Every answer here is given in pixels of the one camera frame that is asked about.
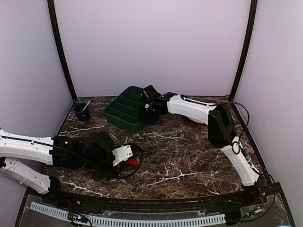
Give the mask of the green compartment tray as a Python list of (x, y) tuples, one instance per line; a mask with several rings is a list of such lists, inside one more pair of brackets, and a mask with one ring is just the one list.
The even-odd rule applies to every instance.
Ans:
[(141, 97), (143, 88), (129, 86), (103, 110), (108, 123), (136, 134), (144, 124), (139, 119), (140, 107), (145, 106)]

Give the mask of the red sock plain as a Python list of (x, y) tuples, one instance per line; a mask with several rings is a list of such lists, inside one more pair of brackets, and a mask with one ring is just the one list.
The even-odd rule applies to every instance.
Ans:
[(131, 159), (128, 159), (126, 161), (127, 164), (129, 164), (131, 167), (136, 167), (139, 165), (139, 161), (137, 158), (131, 158)]

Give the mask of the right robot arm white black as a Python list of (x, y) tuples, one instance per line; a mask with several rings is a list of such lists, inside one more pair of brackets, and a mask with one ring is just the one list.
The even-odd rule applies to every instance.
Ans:
[(263, 184), (261, 179), (267, 176), (272, 180), (273, 177), (268, 173), (259, 172), (246, 153), (227, 102), (206, 103), (172, 92), (162, 95), (152, 85), (145, 87), (140, 96), (145, 105), (140, 108), (139, 118), (147, 124), (158, 124), (162, 116), (170, 113), (207, 125), (210, 144), (228, 157), (239, 174), (244, 189), (248, 189), (242, 194), (242, 202), (252, 205), (259, 199), (259, 190)]

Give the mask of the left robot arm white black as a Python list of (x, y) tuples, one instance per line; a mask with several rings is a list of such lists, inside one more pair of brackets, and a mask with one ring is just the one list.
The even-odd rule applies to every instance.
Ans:
[(56, 206), (63, 206), (67, 196), (61, 192), (56, 177), (38, 173), (20, 159), (37, 161), (49, 166), (71, 170), (92, 169), (109, 179), (126, 179), (133, 176), (143, 162), (142, 148), (134, 143), (116, 146), (106, 133), (93, 132), (86, 137), (67, 136), (28, 137), (0, 132), (0, 171), (48, 195)]

